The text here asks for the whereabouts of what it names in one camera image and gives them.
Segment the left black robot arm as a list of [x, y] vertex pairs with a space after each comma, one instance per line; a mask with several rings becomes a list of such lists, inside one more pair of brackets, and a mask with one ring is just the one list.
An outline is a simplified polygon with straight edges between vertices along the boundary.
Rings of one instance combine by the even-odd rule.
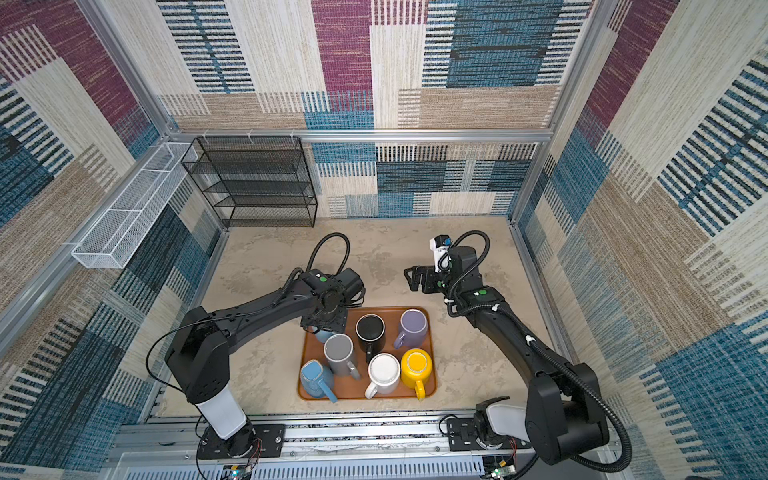
[[[321, 247], [339, 238], [345, 254], [337, 271], [326, 274], [314, 267]], [[179, 327], [164, 336], [171, 339], [164, 361], [188, 403], [207, 420], [218, 439], [229, 441], [251, 435], [250, 421], [231, 393], [230, 355], [254, 338], [295, 318], [310, 334], [341, 333], [348, 312], [363, 305], [364, 283], [346, 263], [349, 238], [341, 232], [324, 236], [313, 249], [306, 267], [297, 267], [282, 287], [252, 301], [208, 312], [189, 310]]]

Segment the light blue mug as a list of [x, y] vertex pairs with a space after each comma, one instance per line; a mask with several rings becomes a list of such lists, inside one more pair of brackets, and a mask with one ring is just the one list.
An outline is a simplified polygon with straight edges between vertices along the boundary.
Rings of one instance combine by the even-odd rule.
[[327, 331], [327, 330], [318, 330], [315, 333], [315, 338], [321, 342], [325, 343], [328, 339], [330, 339], [333, 335], [335, 335], [335, 332], [333, 331]]

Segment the grey mug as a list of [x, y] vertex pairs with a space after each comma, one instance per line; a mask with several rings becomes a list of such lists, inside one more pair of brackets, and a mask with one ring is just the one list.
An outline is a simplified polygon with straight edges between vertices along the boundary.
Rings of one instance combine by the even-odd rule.
[[354, 343], [349, 336], [342, 333], [332, 335], [324, 343], [323, 353], [335, 376], [361, 379]]

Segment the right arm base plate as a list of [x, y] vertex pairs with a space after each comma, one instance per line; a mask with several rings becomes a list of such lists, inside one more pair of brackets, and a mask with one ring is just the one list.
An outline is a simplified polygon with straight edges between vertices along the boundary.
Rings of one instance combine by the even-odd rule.
[[503, 437], [489, 442], [481, 440], [473, 419], [460, 418], [454, 414], [442, 417], [438, 421], [438, 430], [447, 438], [451, 452], [499, 451], [513, 450], [514, 448], [528, 449], [530, 447], [528, 441], [515, 437]]

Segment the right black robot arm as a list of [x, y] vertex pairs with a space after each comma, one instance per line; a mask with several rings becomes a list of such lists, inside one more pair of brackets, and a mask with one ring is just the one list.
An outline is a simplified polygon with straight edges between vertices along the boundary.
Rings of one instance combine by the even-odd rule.
[[476, 405], [473, 426], [478, 444], [496, 447], [520, 439], [548, 465], [572, 460], [602, 473], [627, 469], [633, 459], [630, 436], [602, 398], [596, 373], [561, 356], [527, 327], [504, 296], [483, 281], [479, 267], [490, 251], [480, 230], [457, 239], [431, 239], [433, 263], [405, 269], [413, 291], [439, 293], [451, 318], [464, 317], [510, 361], [527, 386], [524, 407], [495, 397]]

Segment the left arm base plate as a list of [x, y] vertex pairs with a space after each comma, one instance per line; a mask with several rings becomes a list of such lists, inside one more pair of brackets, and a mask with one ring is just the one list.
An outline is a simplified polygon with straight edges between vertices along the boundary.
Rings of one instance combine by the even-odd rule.
[[281, 455], [285, 424], [247, 423], [229, 439], [220, 438], [212, 427], [203, 433], [196, 451], [198, 460], [255, 460]]

